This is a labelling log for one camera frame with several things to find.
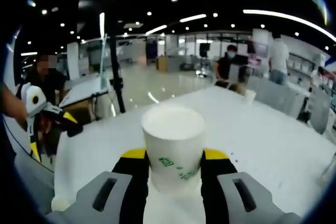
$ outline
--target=person in white shirt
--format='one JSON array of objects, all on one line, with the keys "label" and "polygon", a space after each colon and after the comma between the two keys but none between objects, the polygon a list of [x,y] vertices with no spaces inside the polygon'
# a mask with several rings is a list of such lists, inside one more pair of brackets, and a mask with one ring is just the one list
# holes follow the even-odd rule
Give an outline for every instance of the person in white shirt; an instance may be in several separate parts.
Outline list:
[{"label": "person in white shirt", "polygon": [[287,76],[289,51],[287,45],[281,40],[280,33],[273,32],[273,43],[269,48],[269,80],[284,85]]},{"label": "person in white shirt", "polygon": [[323,83],[323,68],[318,67],[315,69],[310,76],[310,86],[320,87]]}]

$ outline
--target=white cup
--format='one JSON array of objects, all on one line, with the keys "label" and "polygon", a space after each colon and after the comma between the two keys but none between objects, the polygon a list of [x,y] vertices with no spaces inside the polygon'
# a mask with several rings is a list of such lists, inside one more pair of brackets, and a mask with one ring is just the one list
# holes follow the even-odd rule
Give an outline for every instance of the white cup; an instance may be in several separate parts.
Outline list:
[{"label": "white cup", "polygon": [[161,193],[183,195],[200,181],[204,118],[177,104],[160,104],[142,117],[151,181]]},{"label": "white cup", "polygon": [[247,104],[252,104],[254,101],[254,98],[256,97],[256,92],[250,89],[245,90],[245,99]]}]

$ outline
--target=man in black shirt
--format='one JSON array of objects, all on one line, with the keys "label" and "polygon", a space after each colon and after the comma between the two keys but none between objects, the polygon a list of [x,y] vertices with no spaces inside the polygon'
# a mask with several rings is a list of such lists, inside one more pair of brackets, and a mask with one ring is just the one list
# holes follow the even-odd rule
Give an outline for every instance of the man in black shirt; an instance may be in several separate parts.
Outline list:
[{"label": "man in black shirt", "polygon": [[27,75],[25,83],[30,82],[33,86],[42,89],[48,102],[56,104],[55,90],[60,91],[60,97],[63,95],[63,87],[66,77],[56,70],[56,56],[38,55],[36,65]]},{"label": "man in black shirt", "polygon": [[[217,63],[215,63],[215,72],[219,81],[227,82],[229,79],[229,73],[231,64],[236,65],[246,65],[248,64],[247,57],[237,55],[237,47],[234,45],[229,45],[225,56],[220,58]],[[244,81],[245,68],[241,67],[238,73],[239,82]]]}]

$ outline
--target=jeans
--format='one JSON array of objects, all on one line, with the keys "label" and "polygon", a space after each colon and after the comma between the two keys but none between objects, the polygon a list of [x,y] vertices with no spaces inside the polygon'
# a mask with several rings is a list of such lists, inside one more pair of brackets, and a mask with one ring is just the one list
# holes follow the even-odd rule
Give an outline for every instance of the jeans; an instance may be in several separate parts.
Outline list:
[{"label": "jeans", "polygon": [[285,85],[286,74],[279,70],[272,70],[269,80],[279,85]]}]

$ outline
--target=black shirt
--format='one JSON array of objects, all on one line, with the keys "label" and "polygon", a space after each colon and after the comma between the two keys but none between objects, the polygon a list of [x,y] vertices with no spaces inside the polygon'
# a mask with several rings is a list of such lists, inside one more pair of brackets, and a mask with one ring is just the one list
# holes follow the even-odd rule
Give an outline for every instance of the black shirt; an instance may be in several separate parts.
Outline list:
[{"label": "black shirt", "polygon": [[33,69],[27,75],[25,83],[30,82],[33,86],[40,87],[47,101],[55,105],[55,90],[61,90],[64,87],[65,81],[66,77],[61,72],[56,69],[49,69],[49,74],[45,76],[45,81],[42,82],[37,70]]},{"label": "black shirt", "polygon": [[229,58],[227,53],[225,56],[220,58],[218,61],[218,74],[221,78],[227,80],[229,79],[230,67],[231,64],[235,65],[247,65],[248,58],[246,56],[236,55],[232,59]]}]

